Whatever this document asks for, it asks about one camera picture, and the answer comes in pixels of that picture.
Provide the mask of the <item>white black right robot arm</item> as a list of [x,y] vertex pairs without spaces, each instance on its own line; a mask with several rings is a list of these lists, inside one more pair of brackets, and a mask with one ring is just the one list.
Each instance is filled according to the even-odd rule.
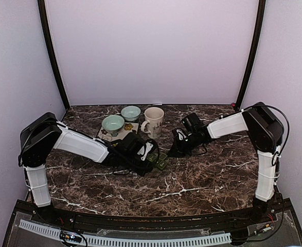
[[290,127],[283,126],[273,110],[274,107],[258,102],[208,124],[196,113],[191,113],[182,119],[183,129],[172,130],[173,144],[167,155],[191,156],[197,146],[206,146],[223,136],[247,132],[258,155],[258,182],[248,218],[253,223],[260,223],[268,216],[269,204],[278,193],[279,160],[290,132]]

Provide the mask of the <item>green weekly pill organizer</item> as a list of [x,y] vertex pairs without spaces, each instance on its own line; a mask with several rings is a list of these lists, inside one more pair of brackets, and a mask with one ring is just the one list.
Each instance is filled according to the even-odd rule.
[[147,160],[150,161],[154,167],[158,170],[163,171],[167,167],[167,155],[164,153],[160,153],[159,155],[152,153],[147,156]]

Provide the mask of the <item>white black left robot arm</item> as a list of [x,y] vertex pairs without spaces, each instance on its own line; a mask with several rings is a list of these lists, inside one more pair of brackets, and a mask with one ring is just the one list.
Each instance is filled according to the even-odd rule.
[[152,171],[154,164],[147,156],[159,151],[153,139],[143,140],[135,131],[123,139],[109,141],[74,130],[47,112],[20,133],[21,152],[18,165],[25,170],[27,187],[32,193],[38,215],[47,224],[59,220],[51,205],[45,171],[46,160],[53,149],[67,151],[109,167],[124,167],[140,176]]

